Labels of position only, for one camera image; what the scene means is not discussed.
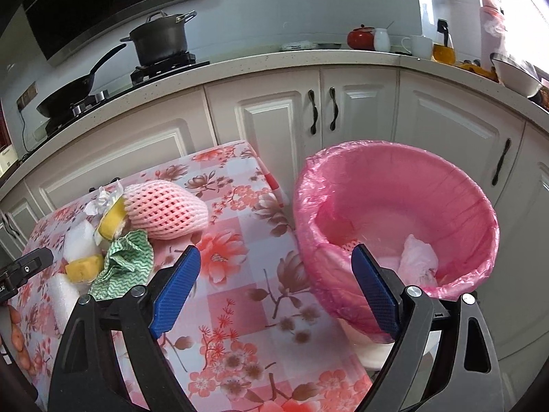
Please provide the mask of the person's left hand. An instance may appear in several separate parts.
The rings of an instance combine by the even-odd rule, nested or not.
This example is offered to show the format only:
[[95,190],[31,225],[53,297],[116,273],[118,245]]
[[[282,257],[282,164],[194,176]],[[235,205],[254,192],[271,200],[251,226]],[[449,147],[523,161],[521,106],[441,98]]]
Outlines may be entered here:
[[11,305],[8,305],[10,320],[11,320],[11,340],[12,344],[16,349],[16,354],[18,361],[21,364],[21,367],[31,376],[36,375],[34,363],[31,360],[30,354],[25,346],[25,339],[21,332],[20,323],[21,315],[20,313],[13,308]]

